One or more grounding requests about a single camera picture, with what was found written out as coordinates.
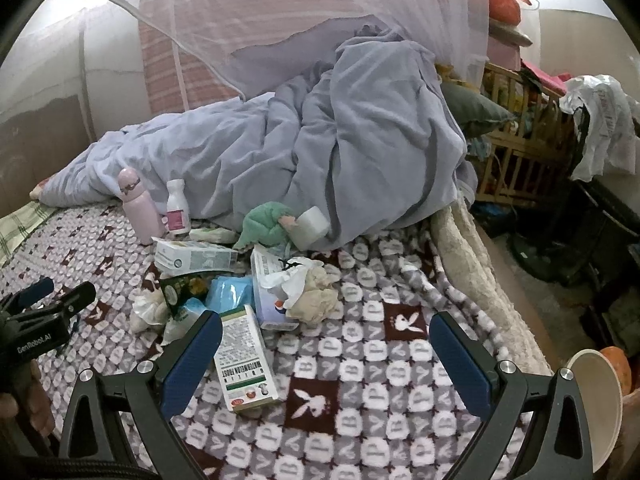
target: wooden crib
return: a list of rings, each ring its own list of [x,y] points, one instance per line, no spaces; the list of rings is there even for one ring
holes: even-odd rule
[[[476,200],[517,206],[549,205],[556,184],[567,176],[574,145],[573,118],[560,110],[561,97],[542,92],[521,76],[491,63],[483,85],[492,101],[516,120],[488,134],[490,156],[473,161],[478,172]]]

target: tissue box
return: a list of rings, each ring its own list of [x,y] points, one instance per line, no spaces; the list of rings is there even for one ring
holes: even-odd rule
[[[251,305],[225,312],[213,357],[226,407],[232,412],[276,402],[278,389]]]
[[[260,276],[280,272],[282,262],[262,245],[256,244],[251,253],[251,274],[254,279],[255,313],[264,330],[295,330],[299,323],[285,316],[283,308],[276,304],[282,303],[268,290],[262,288],[258,281]]]
[[[157,243],[156,267],[172,276],[208,270],[231,271],[238,259],[238,251],[220,245],[161,238],[154,241]]]

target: human hand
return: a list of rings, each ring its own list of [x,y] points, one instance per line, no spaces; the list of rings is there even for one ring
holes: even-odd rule
[[[42,436],[47,436],[53,431],[55,421],[51,413],[49,397],[47,397],[40,378],[42,377],[38,363],[31,361],[31,385],[27,392],[27,409],[30,413],[31,425],[40,432]],[[18,403],[9,394],[0,394],[0,418],[12,418],[18,413]]]

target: lavender blanket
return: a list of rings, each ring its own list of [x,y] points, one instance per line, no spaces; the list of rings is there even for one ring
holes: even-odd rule
[[[433,54],[388,32],[345,41],[275,93],[108,132],[46,183],[40,201],[117,196],[117,174],[132,166],[160,211],[166,182],[183,178],[192,216],[235,231],[264,202],[297,214],[318,206],[331,229],[312,248],[332,250],[426,218],[455,199],[459,178],[475,190],[465,153]]]

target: pillow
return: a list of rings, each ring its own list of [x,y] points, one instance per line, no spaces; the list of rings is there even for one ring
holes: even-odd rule
[[[510,111],[469,88],[447,81],[441,88],[453,118],[467,139],[488,134],[515,118]]]

